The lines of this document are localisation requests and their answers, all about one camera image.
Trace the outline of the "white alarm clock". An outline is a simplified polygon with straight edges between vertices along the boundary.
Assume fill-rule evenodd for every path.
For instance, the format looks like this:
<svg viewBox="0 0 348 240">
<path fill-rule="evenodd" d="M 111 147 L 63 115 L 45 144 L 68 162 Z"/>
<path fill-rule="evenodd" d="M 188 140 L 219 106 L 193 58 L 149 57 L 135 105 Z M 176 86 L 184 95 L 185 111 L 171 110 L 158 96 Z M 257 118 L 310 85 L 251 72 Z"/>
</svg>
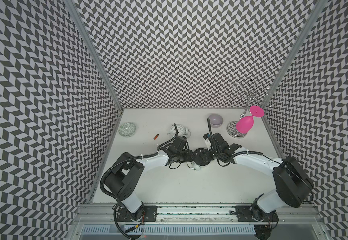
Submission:
<svg viewBox="0 0 348 240">
<path fill-rule="evenodd" d="M 190 152 L 189 168 L 200 171 L 202 167 L 207 166 L 213 161 L 213 154 L 206 148 L 198 148 Z"/>
<path fill-rule="evenodd" d="M 175 137 L 185 137 L 185 138 L 190 138 L 191 137 L 191 132 L 187 127 L 184 127 L 182 125 L 172 125 L 170 129 L 170 134 Z"/>
</svg>

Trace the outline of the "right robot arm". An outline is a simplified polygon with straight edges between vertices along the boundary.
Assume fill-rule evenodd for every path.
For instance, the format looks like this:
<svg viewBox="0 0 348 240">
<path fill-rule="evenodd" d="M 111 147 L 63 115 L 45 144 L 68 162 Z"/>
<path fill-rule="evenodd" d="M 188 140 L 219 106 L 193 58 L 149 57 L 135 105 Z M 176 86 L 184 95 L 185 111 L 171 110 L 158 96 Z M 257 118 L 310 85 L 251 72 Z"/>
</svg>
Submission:
<svg viewBox="0 0 348 240">
<path fill-rule="evenodd" d="M 249 207 L 251 218 L 262 222 L 274 210 L 289 206 L 298 208 L 302 205 L 314 188 L 313 181 L 294 157 L 285 159 L 270 158 L 261 152 L 250 151 L 241 145 L 229 145 L 224 138 L 212 132 L 211 120 L 207 119 L 209 133 L 204 135 L 209 140 L 210 158 L 224 163 L 245 166 L 270 176 L 275 188 L 259 195 Z"/>
</svg>

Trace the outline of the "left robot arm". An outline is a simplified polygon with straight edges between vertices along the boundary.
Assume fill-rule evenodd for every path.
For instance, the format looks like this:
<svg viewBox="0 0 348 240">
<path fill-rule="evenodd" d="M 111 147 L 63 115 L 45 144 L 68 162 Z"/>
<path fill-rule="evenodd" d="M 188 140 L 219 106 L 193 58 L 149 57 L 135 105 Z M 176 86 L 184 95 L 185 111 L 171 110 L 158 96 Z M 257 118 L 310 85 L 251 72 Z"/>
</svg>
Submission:
<svg viewBox="0 0 348 240">
<path fill-rule="evenodd" d="M 192 161 L 193 151 L 189 149 L 187 138 L 180 135 L 178 125 L 174 124 L 173 127 L 174 136 L 158 145 L 153 154 L 133 156 L 125 152 L 101 177 L 101 191 L 116 200 L 132 221 L 141 220 L 145 208 L 134 193 L 141 176 L 155 168 L 170 168 L 172 164 L 180 166 Z"/>
</svg>

